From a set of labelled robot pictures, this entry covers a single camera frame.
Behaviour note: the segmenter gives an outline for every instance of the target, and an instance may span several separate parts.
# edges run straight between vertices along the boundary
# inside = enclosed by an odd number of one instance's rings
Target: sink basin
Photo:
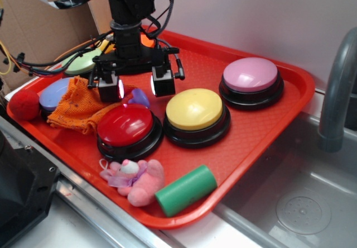
[[[318,124],[300,114],[214,212],[263,247],[357,247],[357,134],[326,153]]]

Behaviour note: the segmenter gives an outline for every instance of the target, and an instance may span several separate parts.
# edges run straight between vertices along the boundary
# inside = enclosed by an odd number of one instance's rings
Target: red pom pom
[[[8,104],[10,111],[16,118],[32,120],[40,111],[40,98],[32,90],[19,90],[15,93]]]

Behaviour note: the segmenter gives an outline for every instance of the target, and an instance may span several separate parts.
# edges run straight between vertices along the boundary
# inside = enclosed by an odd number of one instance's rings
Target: faucet
[[[357,130],[357,27],[344,37],[332,65],[319,124],[318,146],[342,148],[344,127]]]

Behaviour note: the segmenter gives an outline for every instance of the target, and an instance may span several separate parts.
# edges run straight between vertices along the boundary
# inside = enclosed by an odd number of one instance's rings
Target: green foam block
[[[155,197],[165,215],[172,217],[216,188],[213,173],[202,165],[159,190]]]

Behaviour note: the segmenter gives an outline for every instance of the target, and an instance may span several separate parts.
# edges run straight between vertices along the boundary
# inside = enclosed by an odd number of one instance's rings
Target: pink stuffed toy
[[[137,163],[124,160],[122,164],[112,162],[100,176],[108,185],[116,187],[118,193],[128,197],[135,207],[146,206],[155,200],[155,193],[165,185],[163,167],[157,160],[140,160]]]

